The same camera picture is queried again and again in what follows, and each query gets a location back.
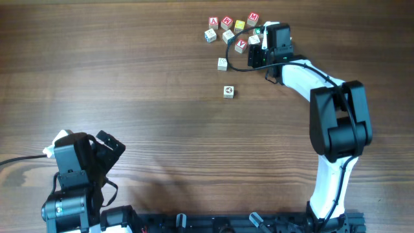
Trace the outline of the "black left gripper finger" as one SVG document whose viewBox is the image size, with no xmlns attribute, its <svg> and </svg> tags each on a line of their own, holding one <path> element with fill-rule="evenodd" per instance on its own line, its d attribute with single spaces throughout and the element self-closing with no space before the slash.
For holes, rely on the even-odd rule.
<svg viewBox="0 0 414 233">
<path fill-rule="evenodd" d="M 101 140 L 103 145 L 111 148 L 116 154 L 116 160 L 120 158 L 120 156 L 125 151 L 125 145 L 122 144 L 119 140 L 115 139 L 112 135 L 106 133 L 105 131 L 101 130 L 97 135 L 96 138 Z"/>
<path fill-rule="evenodd" d="M 92 149 L 96 154 L 96 160 L 98 161 L 98 165 L 101 167 L 101 170 L 106 175 L 116 163 L 115 152 L 106 145 L 97 142 L 93 142 Z"/>
</svg>

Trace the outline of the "red letter Y block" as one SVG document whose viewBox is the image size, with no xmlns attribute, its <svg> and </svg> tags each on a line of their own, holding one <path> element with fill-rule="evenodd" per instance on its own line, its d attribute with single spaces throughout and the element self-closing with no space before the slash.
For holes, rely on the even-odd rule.
<svg viewBox="0 0 414 233">
<path fill-rule="evenodd" d="M 235 43 L 235 51 L 242 54 L 246 50 L 247 45 L 248 43 L 245 40 L 239 39 Z"/>
</svg>

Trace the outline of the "brown ring picture block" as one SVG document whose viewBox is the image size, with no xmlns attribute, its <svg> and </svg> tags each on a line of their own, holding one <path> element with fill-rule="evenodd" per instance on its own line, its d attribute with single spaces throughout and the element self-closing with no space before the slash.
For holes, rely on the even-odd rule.
<svg viewBox="0 0 414 233">
<path fill-rule="evenodd" d="M 224 86 L 223 89 L 224 98 L 233 98 L 234 97 L 234 86 Z"/>
</svg>

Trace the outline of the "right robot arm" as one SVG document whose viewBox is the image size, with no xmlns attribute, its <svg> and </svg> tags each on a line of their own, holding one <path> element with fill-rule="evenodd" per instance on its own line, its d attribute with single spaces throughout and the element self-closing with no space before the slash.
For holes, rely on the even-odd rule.
<svg viewBox="0 0 414 233">
<path fill-rule="evenodd" d="M 345 226 L 344 198 L 353 166 L 373 138 L 365 87 L 319 70 L 293 52 L 290 26 L 267 21 L 263 42 L 249 50 L 248 65 L 266 69 L 265 78 L 309 101 L 309 135 L 318 155 L 318 173 L 309 201 L 309 229 L 327 232 Z"/>
</svg>

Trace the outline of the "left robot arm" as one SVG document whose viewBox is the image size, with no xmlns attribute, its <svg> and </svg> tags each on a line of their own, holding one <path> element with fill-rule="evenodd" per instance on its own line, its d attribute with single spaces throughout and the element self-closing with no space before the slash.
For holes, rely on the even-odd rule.
<svg viewBox="0 0 414 233">
<path fill-rule="evenodd" d="M 125 151 L 125 145 L 100 131 L 96 136 L 61 130 L 43 149 L 54 158 L 58 172 L 42 206 L 47 232 L 146 232 L 146 224 L 132 206 L 110 208 L 102 188 L 116 184 L 107 173 Z"/>
</svg>

